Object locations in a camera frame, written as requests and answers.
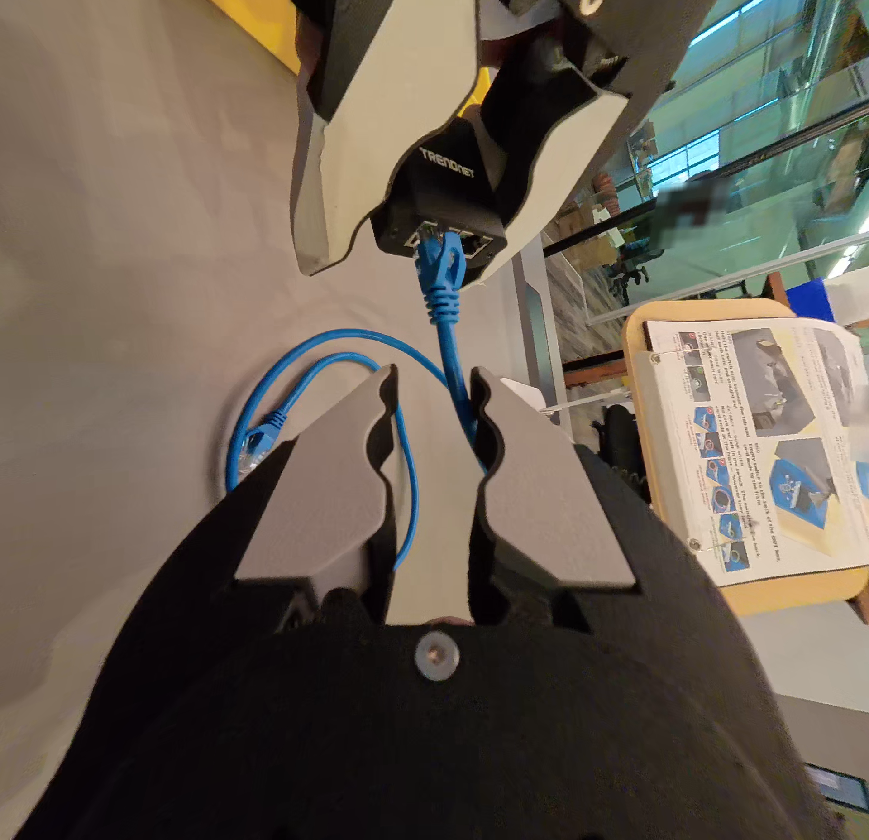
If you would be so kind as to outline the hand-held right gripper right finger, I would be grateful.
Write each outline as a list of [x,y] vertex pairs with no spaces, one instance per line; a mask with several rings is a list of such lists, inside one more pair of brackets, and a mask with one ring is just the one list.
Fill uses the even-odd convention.
[[482,466],[468,556],[479,626],[552,625],[581,592],[631,592],[637,577],[576,447],[493,372],[471,372]]

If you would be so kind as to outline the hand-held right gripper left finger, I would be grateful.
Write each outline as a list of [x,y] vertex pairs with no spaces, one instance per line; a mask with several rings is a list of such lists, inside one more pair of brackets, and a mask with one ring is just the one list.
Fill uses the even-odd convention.
[[397,368],[387,365],[294,440],[236,569],[240,584],[295,587],[312,610],[332,590],[352,590],[385,622],[398,540],[382,469],[397,394]]

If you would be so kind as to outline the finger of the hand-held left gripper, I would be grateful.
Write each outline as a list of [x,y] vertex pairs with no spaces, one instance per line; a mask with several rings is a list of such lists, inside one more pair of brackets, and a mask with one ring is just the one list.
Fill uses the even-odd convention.
[[473,115],[506,245],[484,250],[483,283],[554,217],[603,145],[629,97],[595,85],[556,40],[522,44]]
[[290,198],[298,268],[343,262],[423,140],[456,116],[481,69],[477,0],[289,0],[299,129]]

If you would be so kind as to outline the small black ethernet switch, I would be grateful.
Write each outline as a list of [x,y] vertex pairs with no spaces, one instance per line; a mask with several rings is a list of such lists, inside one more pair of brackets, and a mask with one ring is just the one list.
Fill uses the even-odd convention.
[[480,277],[506,247],[506,234],[472,124],[455,117],[422,142],[370,220],[380,251],[396,257],[411,258],[425,228],[456,233],[468,278]]

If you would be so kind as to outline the yellow plastic bin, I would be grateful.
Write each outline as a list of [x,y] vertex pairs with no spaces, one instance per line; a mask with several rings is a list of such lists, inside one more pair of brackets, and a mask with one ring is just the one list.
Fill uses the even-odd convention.
[[439,125],[491,85],[476,0],[211,0],[284,65],[301,69],[297,22],[322,32],[309,96],[327,125]]

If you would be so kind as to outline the black metal pole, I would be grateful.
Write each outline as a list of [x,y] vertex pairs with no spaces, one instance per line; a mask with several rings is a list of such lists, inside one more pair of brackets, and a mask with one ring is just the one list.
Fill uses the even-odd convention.
[[[679,189],[682,190],[686,187],[693,187],[694,185],[700,184],[701,182],[732,180],[739,174],[749,169],[752,169],[757,165],[765,163],[766,161],[772,158],[776,158],[777,156],[780,156],[786,152],[797,149],[798,147],[809,143],[810,141],[820,139],[835,130],[848,126],[858,121],[859,119],[865,118],[867,116],[868,100],[864,99],[841,110],[838,113],[830,115],[812,125],[796,130],[788,134],[786,137],[777,139],[776,141],[769,143],[758,150],[755,150],[740,158],[737,158],[730,163],[724,164],[723,166],[713,171],[703,172],[699,174],[694,180],[689,180],[688,182],[681,183],[679,185]],[[655,196],[650,200],[647,200],[631,209],[621,212],[615,217],[606,219],[592,226],[588,226],[585,229],[580,230],[579,232],[572,234],[568,237],[560,238],[559,240],[544,248],[544,257],[550,258],[554,255],[559,254],[560,252],[563,252],[568,248],[581,245],[593,238],[600,237],[609,230],[624,226],[638,217],[652,213],[653,211],[655,211],[659,199],[660,196]]]

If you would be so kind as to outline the blue panel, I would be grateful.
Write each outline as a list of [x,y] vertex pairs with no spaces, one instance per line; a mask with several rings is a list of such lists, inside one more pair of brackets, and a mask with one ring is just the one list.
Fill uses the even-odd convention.
[[826,281],[813,279],[786,290],[788,304],[797,317],[835,322]]

